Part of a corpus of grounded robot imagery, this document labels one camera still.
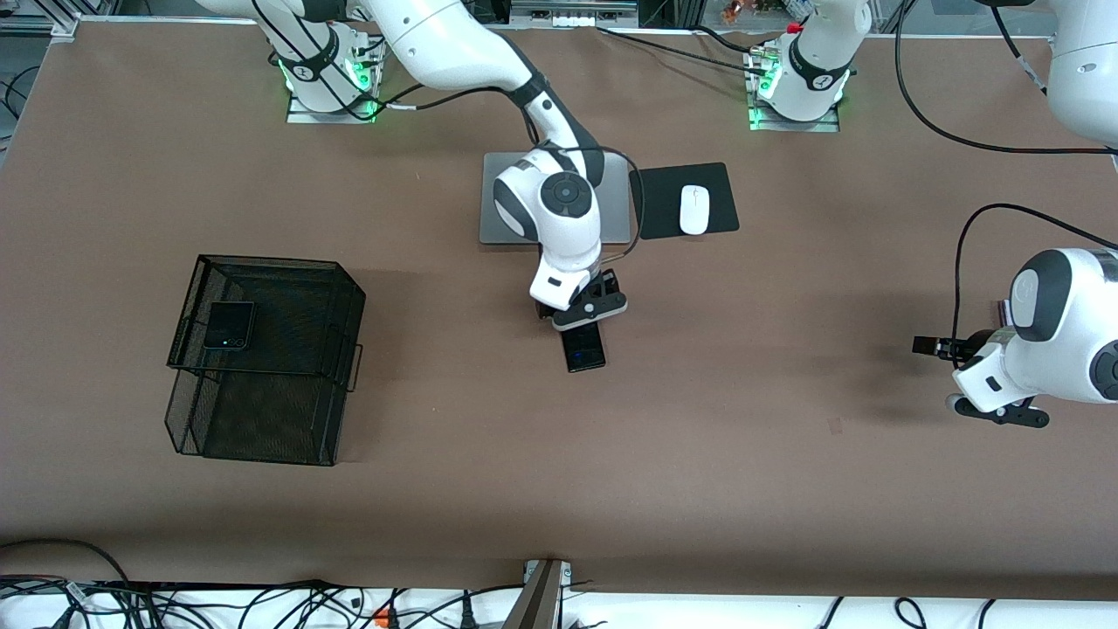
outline mouse pad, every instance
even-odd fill
[[[738,210],[733,204],[733,191],[730,189],[730,175],[726,171],[724,163],[650,168],[642,170],[641,177],[644,179],[647,197],[644,220],[641,221],[642,238],[651,240],[686,235],[680,229],[680,192],[684,185],[702,185],[710,191],[708,234],[737,231],[740,227]],[[633,190],[633,202],[639,216],[641,185],[637,184],[636,172],[629,172],[629,188]]]

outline white mouse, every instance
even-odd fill
[[[680,192],[680,229],[698,236],[710,222],[710,190],[702,185],[683,185]]]

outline table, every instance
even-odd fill
[[[615,591],[1118,597],[1114,408],[1043,400],[1040,431],[955,417],[949,366],[909,354],[948,334],[972,210],[1107,234],[1109,160],[935,136],[887,39],[859,54],[841,133],[786,134],[748,130],[732,70],[588,29],[510,36],[600,142],[642,168],[724,161],[735,185],[740,231],[616,265],[631,306],[605,370],[565,373],[536,254],[476,241],[482,155],[527,146],[500,95],[287,125],[255,27],[91,22],[53,46],[0,171],[0,536],[82,537],[135,580],[463,588],[559,555]],[[1082,145],[1001,41],[906,50],[946,127]],[[386,89],[407,84],[397,67]],[[1034,252],[1081,244],[984,217],[964,331]],[[337,259],[364,287],[337,467],[173,454],[163,363],[199,252]]]

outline robotic arm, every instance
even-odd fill
[[[601,218],[594,188],[605,155],[547,78],[461,0],[360,0],[408,73],[435,89],[496,87],[536,123],[543,142],[494,182],[498,212],[542,246],[529,292],[567,309],[598,271]],[[581,147],[586,150],[563,151]]]
[[[964,361],[953,374],[963,416],[1041,428],[1035,395],[1118,402],[1118,256],[1057,248],[1034,255],[1013,279],[1012,325],[967,341],[917,337],[912,351]]]
[[[1049,68],[1052,114],[1073,133],[1118,146],[1118,2],[1114,0],[978,0],[1055,13]]]
[[[776,60],[766,68],[770,78],[757,93],[778,114],[799,122],[823,117],[839,102],[854,53],[873,26],[869,0],[815,0],[814,4],[815,12],[802,31],[766,45]]]
[[[276,49],[288,86],[306,107],[352,114],[351,107],[368,98],[360,74],[362,45],[368,40],[345,25],[328,21],[343,16],[344,2],[199,3],[218,13],[255,19]],[[540,244],[530,294],[548,307],[568,309],[599,274],[601,219],[594,188],[601,182],[605,155],[594,136],[531,61],[511,41],[477,23],[461,0],[359,0],[359,4],[378,22],[416,80],[435,89],[494,87],[534,122],[541,143],[496,178],[494,199],[513,231]],[[620,311],[598,311],[593,320]]]

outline black mesh basket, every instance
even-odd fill
[[[250,327],[215,344],[211,309],[230,303],[248,306],[235,309],[252,312]],[[178,370],[165,419],[174,450],[334,465],[363,309],[335,261],[199,255],[167,362]]]

